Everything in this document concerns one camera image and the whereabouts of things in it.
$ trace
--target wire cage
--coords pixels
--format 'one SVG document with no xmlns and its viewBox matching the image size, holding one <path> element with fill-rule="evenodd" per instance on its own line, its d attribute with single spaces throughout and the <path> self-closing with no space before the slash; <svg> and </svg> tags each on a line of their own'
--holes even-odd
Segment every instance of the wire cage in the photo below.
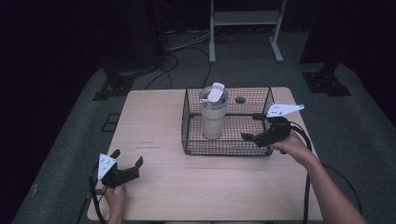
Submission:
<svg viewBox="0 0 396 224">
<path fill-rule="evenodd" d="M 199 110 L 201 89 L 186 89 L 181 124 L 181 142 L 187 155 L 200 156 L 270 156 L 271 147 L 257 147 L 242 139 L 241 133 L 253 135 L 265 132 L 267 120 L 254 120 L 252 114 L 264 113 L 274 103 L 271 88 L 226 88 L 229 94 L 221 137 L 204 137 Z"/>
</svg>

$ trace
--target wooden table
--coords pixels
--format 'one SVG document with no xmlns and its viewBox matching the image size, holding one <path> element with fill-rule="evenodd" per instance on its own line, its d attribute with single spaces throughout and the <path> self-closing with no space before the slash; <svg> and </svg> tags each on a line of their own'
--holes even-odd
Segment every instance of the wooden table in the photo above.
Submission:
<svg viewBox="0 0 396 224">
<path fill-rule="evenodd" d="M 272 88 L 279 104 L 296 104 L 288 88 Z M 302 220 L 306 170 L 275 151 L 264 157 L 189 156 L 181 145 L 185 90 L 131 91 L 108 155 L 119 169 L 143 156 L 140 177 L 126 184 L 124 219 L 147 221 Z M 286 116 L 305 128 L 299 112 Z M 100 203 L 104 218 L 109 210 Z M 98 217 L 91 203 L 88 218 Z M 309 220 L 322 220 L 311 189 Z"/>
</svg>

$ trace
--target cup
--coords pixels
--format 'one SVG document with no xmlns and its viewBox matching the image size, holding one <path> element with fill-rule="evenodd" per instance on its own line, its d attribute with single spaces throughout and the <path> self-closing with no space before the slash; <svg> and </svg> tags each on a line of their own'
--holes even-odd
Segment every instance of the cup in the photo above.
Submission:
<svg viewBox="0 0 396 224">
<path fill-rule="evenodd" d="M 207 139 L 218 139 L 221 137 L 222 129 L 224 127 L 224 115 L 227 112 L 228 92 L 223 90 L 217 102 L 210 102 L 207 100 L 212 87 L 206 87 L 199 93 L 199 109 L 203 117 L 202 126 L 204 137 Z"/>
</svg>

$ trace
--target hand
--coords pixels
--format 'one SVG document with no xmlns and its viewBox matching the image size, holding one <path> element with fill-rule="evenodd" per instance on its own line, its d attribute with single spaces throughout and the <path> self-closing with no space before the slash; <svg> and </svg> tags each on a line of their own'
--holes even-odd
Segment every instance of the hand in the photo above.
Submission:
<svg viewBox="0 0 396 224">
<path fill-rule="evenodd" d="M 125 185 L 110 188 L 103 186 L 102 191 L 105 193 L 105 198 L 110 207 L 110 218 L 107 223 L 121 223 L 122 215 L 126 207 L 126 188 Z"/>
<path fill-rule="evenodd" d="M 289 137 L 280 142 L 273 143 L 271 147 L 285 151 L 301 165 L 305 165 L 309 159 L 315 157 L 293 130 L 291 130 Z"/>
</svg>

